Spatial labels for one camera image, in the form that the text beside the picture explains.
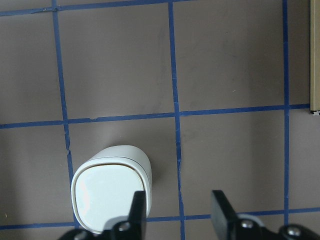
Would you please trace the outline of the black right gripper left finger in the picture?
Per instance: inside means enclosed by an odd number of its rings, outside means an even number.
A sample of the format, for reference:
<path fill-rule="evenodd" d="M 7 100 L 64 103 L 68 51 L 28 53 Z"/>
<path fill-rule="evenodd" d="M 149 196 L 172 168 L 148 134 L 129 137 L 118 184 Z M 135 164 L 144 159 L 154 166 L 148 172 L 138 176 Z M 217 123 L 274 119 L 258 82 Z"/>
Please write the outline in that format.
<path fill-rule="evenodd" d="M 144 240 L 146 235 L 147 200 L 145 191 L 136 191 L 133 195 L 128 216 L 129 239 Z"/>

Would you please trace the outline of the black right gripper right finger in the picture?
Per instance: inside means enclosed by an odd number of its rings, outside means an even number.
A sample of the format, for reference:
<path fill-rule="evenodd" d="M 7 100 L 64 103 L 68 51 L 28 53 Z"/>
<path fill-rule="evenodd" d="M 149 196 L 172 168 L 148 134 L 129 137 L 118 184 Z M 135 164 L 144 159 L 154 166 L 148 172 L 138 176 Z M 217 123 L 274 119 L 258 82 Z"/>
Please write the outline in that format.
<path fill-rule="evenodd" d="M 238 216 L 222 190 L 211 192 L 211 223 L 219 240 L 235 240 Z"/>

